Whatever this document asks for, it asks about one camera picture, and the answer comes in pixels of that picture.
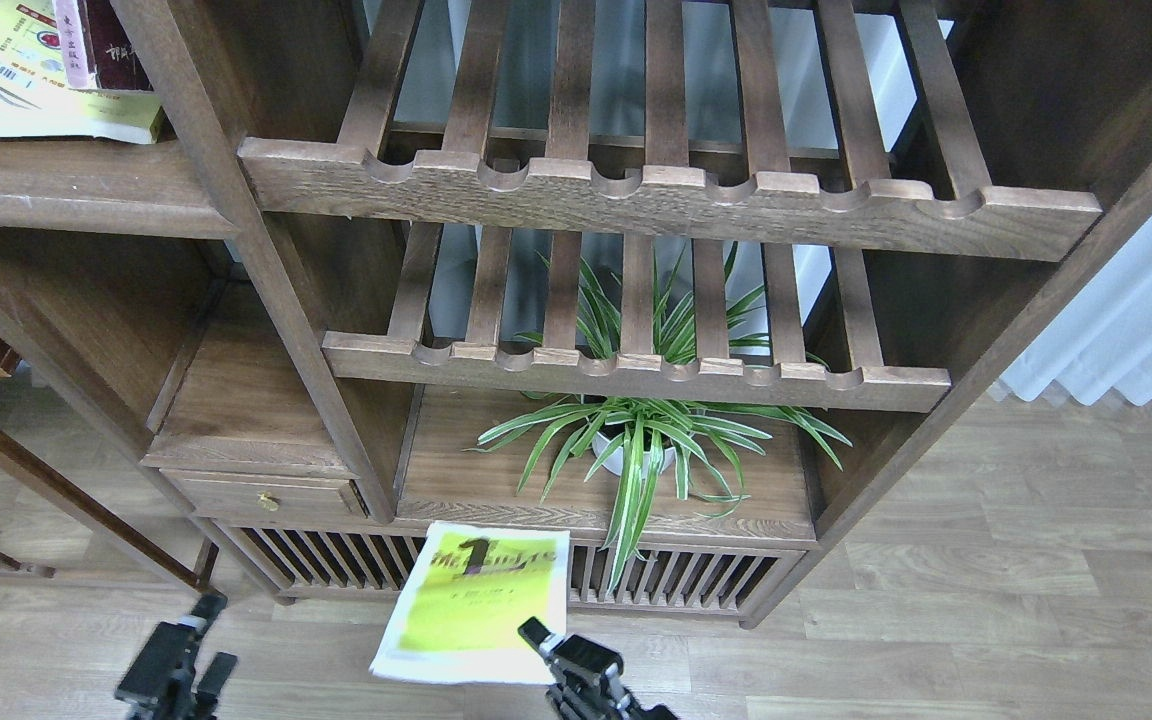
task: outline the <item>wooden cabinet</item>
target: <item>wooden cabinet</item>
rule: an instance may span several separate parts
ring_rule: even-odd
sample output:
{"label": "wooden cabinet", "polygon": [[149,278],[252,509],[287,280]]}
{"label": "wooden cabinet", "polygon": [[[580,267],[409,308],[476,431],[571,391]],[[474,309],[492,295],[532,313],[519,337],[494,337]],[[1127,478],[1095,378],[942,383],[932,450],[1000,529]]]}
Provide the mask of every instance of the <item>wooden cabinet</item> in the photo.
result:
{"label": "wooden cabinet", "polygon": [[[590,136],[589,0],[558,3],[543,131],[493,127],[499,0],[471,3],[434,126],[393,122],[422,82],[404,73],[419,0],[385,0],[371,32],[331,0],[114,5],[174,135],[0,142],[0,333],[280,597],[392,593],[429,522],[461,520],[571,529],[573,602],[756,626],[1152,213],[1146,0],[732,0],[740,143],[687,139],[677,1],[623,28],[646,47],[641,137]],[[788,12],[813,13],[840,151],[787,145],[768,28]],[[895,18],[918,88],[892,156],[855,13]],[[487,228],[461,338],[426,319],[445,223]],[[517,228],[552,238],[544,342],[522,351],[500,338]],[[593,232],[623,238],[614,359],[576,346]],[[687,365],[632,310],[666,234],[698,259]],[[758,245],[771,359],[712,323],[719,240]],[[803,242],[833,266],[806,318]],[[606,588],[605,479],[540,505],[511,494],[521,456],[461,452],[517,389],[828,407],[855,447],[838,470],[778,438],[727,520],[659,502]]]}

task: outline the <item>yellow book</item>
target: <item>yellow book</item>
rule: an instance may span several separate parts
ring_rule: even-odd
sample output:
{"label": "yellow book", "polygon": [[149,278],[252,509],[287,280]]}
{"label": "yellow book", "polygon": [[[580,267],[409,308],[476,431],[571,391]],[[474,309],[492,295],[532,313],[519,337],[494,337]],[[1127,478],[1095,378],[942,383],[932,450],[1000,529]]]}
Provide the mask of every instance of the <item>yellow book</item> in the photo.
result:
{"label": "yellow book", "polygon": [[[154,142],[162,104],[154,94],[109,94],[70,90],[65,85],[65,60],[60,33],[50,0],[0,0],[0,90],[44,111],[47,118],[65,118],[56,135],[93,135],[116,141]],[[119,126],[123,132],[109,135]],[[0,123],[0,136],[9,135]],[[37,135],[26,126],[20,136]]]}
{"label": "yellow book", "polygon": [[430,525],[372,674],[425,683],[553,682],[518,626],[567,628],[567,532]]}

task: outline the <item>brass drawer knob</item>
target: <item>brass drawer knob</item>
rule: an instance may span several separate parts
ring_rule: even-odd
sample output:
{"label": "brass drawer knob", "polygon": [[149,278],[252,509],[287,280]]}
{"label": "brass drawer knob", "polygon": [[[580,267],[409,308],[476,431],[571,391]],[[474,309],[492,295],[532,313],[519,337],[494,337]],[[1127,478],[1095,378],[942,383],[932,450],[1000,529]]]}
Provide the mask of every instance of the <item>brass drawer knob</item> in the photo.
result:
{"label": "brass drawer knob", "polygon": [[278,498],[271,495],[268,492],[262,492],[259,497],[256,498],[256,502],[265,510],[274,511],[278,510]]}

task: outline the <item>potted plant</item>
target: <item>potted plant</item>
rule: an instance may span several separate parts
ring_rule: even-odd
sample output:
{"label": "potted plant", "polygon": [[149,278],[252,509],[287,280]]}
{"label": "potted plant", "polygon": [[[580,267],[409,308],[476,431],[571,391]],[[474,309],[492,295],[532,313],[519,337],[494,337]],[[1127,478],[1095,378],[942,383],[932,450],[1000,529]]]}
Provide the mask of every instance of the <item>potted plant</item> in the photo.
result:
{"label": "potted plant", "polygon": [[[732,276],[732,265],[735,259],[736,245],[732,243],[732,250],[723,264],[723,278]],[[695,296],[688,291],[681,300],[669,301],[681,262],[682,255],[673,265],[666,281],[659,282],[658,276],[653,288],[654,348],[667,363],[673,364],[687,364],[696,359]],[[608,300],[607,293],[584,259],[581,259],[579,273],[577,328],[584,334],[590,354],[596,359],[607,359],[614,356],[620,347],[621,313],[616,304]],[[764,287],[759,286],[733,302],[727,308],[728,331],[735,329],[755,310],[759,310],[761,306],[759,301],[764,295]],[[520,333],[520,336],[536,344],[540,344],[543,340],[540,333]],[[749,333],[732,338],[730,347],[768,347],[767,333]],[[570,434],[559,447],[558,456],[550,467],[550,478],[540,493],[540,501],[544,502],[567,461],[594,448],[594,461],[585,472],[585,480],[593,478],[594,471],[600,467],[608,468],[621,478],[607,529],[607,539],[602,544],[605,548],[612,550],[611,586],[615,588],[621,581],[628,559],[637,551],[637,543],[652,511],[657,484],[660,475],[668,468],[669,455],[676,456],[673,475],[680,500],[695,497],[705,502],[726,505],[722,510],[707,514],[710,518],[721,518],[732,514],[740,502],[745,500],[745,475],[741,468],[738,452],[750,450],[763,455],[759,441],[772,435],[725,415],[753,415],[796,425],[812,437],[840,468],[838,455],[828,441],[832,438],[841,444],[851,445],[842,433],[801,407],[658,400],[658,397],[563,395],[540,410],[518,415],[486,430],[477,439],[479,447],[472,450],[499,450],[530,430],[539,429],[540,435],[536,438],[518,478],[517,492],[522,492],[545,448],[568,430]],[[704,450],[698,438],[704,438],[708,447],[730,462],[735,478],[726,477],[722,470],[714,465],[717,457],[713,457],[713,450]],[[698,488],[699,483],[695,482],[692,473],[692,461],[698,461],[708,478],[712,478],[714,484],[710,492]]]}

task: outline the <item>wooden drawer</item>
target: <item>wooden drawer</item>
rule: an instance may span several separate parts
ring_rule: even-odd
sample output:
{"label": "wooden drawer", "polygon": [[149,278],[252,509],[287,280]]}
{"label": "wooden drawer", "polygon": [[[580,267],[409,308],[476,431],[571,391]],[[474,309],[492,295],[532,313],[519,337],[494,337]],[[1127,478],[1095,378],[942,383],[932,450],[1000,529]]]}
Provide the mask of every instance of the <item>wooden drawer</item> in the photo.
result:
{"label": "wooden drawer", "polygon": [[164,469],[196,506],[196,514],[223,520],[364,518],[353,480],[288,475],[203,473]]}

